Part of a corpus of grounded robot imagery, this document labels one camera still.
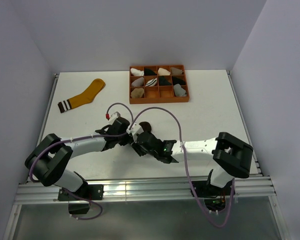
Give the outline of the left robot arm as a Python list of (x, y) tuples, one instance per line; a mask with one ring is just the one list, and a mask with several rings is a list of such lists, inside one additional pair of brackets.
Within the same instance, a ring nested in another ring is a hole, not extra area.
[(93, 152), (104, 152), (128, 143), (130, 122), (118, 117), (90, 136), (74, 140), (48, 134), (25, 160), (25, 167), (45, 187), (55, 185), (69, 191), (76, 200), (88, 193), (87, 182), (78, 173), (66, 169), (70, 159)]

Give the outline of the grey rolled sock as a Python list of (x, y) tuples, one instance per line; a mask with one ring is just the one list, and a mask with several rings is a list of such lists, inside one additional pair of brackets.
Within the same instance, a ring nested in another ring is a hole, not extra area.
[(139, 77), (139, 78), (136, 78), (134, 81), (131, 82), (131, 86), (134, 87), (134, 88), (137, 88), (137, 87), (143, 87), (144, 86), (144, 77)]

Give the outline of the mustard yellow sock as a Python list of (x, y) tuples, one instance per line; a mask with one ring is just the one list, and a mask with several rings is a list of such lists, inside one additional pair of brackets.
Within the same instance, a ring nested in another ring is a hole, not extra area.
[(106, 83), (100, 79), (94, 79), (91, 84), (80, 94), (60, 101), (57, 106), (60, 113), (78, 108), (80, 106), (90, 104), (94, 101), (98, 93), (106, 86)]

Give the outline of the black rolled sock top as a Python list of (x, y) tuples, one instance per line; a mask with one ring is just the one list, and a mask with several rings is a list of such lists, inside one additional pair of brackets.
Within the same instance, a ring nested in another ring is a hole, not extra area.
[(144, 76), (156, 76), (156, 75), (157, 73), (154, 70), (146, 67), (144, 68)]

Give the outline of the aluminium frame rail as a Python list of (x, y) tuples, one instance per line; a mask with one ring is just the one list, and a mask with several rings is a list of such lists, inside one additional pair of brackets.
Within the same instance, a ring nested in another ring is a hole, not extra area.
[[(88, 184), (103, 186), (102, 200), (105, 203), (191, 200), (193, 198), (186, 177), (90, 180)], [(3, 239), (13, 239), (23, 205), (58, 204), (58, 193), (57, 186), (45, 187), (40, 183), (19, 185)], [(291, 238), (269, 176), (255, 175), (246, 179), (237, 178), (235, 180), (235, 196), (237, 198), (268, 197), (280, 239), (289, 240)]]

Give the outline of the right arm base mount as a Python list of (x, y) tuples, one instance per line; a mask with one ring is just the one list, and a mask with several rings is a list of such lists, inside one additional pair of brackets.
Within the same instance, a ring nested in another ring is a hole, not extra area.
[(192, 186), (199, 199), (204, 199), (206, 208), (213, 213), (220, 213), (227, 207), (226, 197), (234, 190), (232, 181), (223, 188), (211, 184), (213, 170), (208, 174), (207, 180), (192, 181)]

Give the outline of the grey sock black stripes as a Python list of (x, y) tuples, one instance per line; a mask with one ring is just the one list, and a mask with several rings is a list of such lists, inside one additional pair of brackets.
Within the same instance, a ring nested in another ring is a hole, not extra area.
[(187, 91), (185, 89), (182, 88), (182, 86), (180, 84), (175, 84), (173, 86), (173, 91), (174, 91), (174, 95), (176, 97), (187, 97)]

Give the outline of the dark green rolled sock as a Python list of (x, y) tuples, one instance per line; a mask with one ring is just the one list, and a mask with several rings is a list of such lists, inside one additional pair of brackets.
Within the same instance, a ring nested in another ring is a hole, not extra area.
[(172, 83), (167, 80), (164, 76), (159, 76), (158, 77), (158, 83), (160, 86), (171, 86)]

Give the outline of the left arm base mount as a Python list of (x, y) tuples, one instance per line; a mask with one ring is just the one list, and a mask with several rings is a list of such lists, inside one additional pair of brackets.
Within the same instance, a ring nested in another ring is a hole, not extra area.
[[(103, 207), (96, 202), (103, 199), (103, 194), (103, 184), (86, 184), (76, 192), (61, 188), (57, 200), (59, 202), (68, 202), (68, 212), (71, 217), (78, 220), (92, 220), (103, 213)], [(95, 216), (86, 216), (93, 207), (99, 209), (99, 213)]]

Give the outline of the white black striped rolled sock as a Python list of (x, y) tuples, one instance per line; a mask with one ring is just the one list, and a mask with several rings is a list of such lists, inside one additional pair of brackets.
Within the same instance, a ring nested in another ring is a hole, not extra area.
[(157, 78), (153, 78), (153, 79), (150, 79), (146, 84), (145, 86), (146, 87), (153, 87), (157, 84), (158, 80)]

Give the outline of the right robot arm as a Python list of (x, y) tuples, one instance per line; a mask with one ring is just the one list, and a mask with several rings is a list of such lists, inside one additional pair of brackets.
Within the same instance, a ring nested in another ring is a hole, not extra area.
[(219, 194), (234, 178), (250, 176), (253, 147), (228, 132), (220, 132), (215, 138), (186, 141), (160, 140), (151, 132), (135, 133), (131, 146), (140, 155), (150, 155), (164, 164), (213, 160), (216, 168), (209, 173), (207, 191)]

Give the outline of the cream rolled sock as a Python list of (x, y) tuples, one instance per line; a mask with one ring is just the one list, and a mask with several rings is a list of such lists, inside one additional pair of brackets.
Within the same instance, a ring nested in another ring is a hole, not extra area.
[(160, 67), (157, 71), (157, 74), (159, 76), (169, 76), (171, 74), (171, 72), (165, 68)]

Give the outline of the dark brown sock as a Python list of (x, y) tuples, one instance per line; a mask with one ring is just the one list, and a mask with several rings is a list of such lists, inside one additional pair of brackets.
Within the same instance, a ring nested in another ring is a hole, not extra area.
[(149, 122), (142, 121), (142, 122), (139, 123), (139, 125), (142, 127), (144, 132), (149, 132), (149, 133), (152, 132), (152, 126)]

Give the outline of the taupe rolled sock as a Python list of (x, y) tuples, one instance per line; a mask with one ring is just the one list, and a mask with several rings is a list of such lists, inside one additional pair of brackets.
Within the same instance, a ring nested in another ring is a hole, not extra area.
[(183, 71), (183, 69), (171, 66), (170, 73), (171, 73), (171, 75), (183, 75), (184, 71)]

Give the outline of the black rolled sock right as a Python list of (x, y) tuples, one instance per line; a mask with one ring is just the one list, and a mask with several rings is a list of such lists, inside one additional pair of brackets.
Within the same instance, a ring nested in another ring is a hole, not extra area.
[(175, 85), (181, 85), (181, 86), (185, 86), (186, 85), (186, 81), (182, 78), (182, 77), (178, 77), (178, 76), (172, 76), (172, 84)]

